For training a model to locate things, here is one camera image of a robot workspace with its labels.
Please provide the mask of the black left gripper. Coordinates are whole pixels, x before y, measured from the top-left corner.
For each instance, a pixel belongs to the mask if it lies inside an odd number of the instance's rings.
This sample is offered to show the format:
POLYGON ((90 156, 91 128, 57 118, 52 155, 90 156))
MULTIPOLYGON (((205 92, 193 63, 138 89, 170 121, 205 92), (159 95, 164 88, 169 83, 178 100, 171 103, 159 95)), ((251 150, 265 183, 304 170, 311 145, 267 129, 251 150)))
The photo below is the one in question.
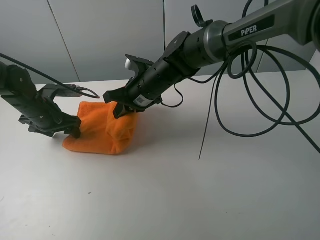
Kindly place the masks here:
POLYGON ((81 136, 81 119, 78 116, 65 115, 48 95, 37 93, 33 98, 19 95, 21 113, 19 122, 29 126, 29 131, 52 137, 55 133, 78 139, 81 136))

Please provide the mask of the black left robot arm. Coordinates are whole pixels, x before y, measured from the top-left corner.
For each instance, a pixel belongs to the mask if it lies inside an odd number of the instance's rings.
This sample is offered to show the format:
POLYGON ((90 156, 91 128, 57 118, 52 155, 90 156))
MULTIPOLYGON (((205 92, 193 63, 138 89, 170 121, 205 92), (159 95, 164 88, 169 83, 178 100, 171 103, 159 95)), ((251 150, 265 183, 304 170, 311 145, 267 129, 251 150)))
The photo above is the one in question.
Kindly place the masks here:
POLYGON ((78 116, 63 112, 54 102, 55 97, 78 98, 76 85, 46 84, 37 90, 26 69, 0 63, 0 97, 21 113, 19 122, 28 125, 28 131, 52 138, 64 132, 74 138, 81 136, 82 121, 78 116))

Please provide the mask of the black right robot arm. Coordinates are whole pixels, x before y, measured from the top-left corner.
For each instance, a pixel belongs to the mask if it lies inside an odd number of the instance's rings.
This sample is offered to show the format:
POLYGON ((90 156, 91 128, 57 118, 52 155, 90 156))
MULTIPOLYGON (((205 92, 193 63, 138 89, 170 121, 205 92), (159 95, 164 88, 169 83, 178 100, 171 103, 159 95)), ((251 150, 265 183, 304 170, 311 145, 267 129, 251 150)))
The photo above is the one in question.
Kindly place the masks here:
POLYGON ((319 44, 317 0, 277 0, 234 22, 204 20, 199 8, 191 8, 199 30, 177 35, 156 61, 127 56, 126 67, 135 75, 121 88, 103 95, 106 103, 115 102, 113 112, 120 118, 143 112, 160 104, 162 94, 171 86, 193 77, 201 68, 224 62, 238 48, 281 35, 289 35, 304 46, 319 44))

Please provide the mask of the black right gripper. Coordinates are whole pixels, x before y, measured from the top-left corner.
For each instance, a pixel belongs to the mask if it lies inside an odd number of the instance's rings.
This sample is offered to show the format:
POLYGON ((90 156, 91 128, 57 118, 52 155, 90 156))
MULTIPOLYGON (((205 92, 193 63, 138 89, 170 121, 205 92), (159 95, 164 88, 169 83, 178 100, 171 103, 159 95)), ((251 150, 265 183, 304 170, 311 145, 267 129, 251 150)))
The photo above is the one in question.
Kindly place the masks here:
POLYGON ((103 100, 106 104, 117 103, 113 116, 119 119, 130 112, 137 112, 137 108, 146 109, 159 102, 162 93, 188 76, 190 67, 185 62, 161 58, 147 71, 130 79, 125 87, 106 91, 103 100), (129 100, 133 106, 123 105, 129 100))

